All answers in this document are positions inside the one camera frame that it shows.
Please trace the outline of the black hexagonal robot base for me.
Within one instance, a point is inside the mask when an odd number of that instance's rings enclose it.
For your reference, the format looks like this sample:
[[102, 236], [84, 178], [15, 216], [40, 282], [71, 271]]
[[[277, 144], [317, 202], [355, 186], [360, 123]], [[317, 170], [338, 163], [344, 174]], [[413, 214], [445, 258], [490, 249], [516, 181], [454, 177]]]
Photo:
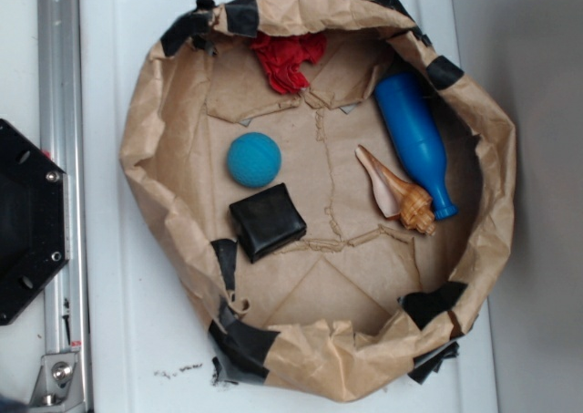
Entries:
[[1, 325], [12, 324], [67, 261], [65, 173], [1, 121]]

